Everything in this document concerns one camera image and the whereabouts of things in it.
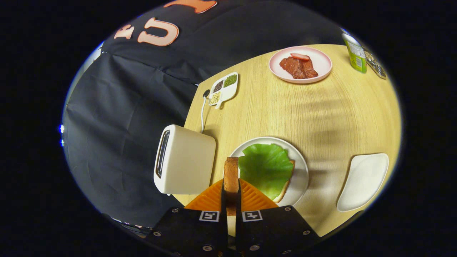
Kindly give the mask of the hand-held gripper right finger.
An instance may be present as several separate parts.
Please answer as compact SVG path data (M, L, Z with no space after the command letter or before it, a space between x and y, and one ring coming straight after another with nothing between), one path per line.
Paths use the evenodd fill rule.
M241 255L297 255L322 241L291 205L277 206L239 179L235 249Z

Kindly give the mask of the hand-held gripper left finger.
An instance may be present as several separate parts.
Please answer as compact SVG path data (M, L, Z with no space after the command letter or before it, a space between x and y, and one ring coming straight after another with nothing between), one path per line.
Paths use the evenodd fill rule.
M219 180L186 207L167 210L145 240L169 255L224 255L227 236L226 194Z

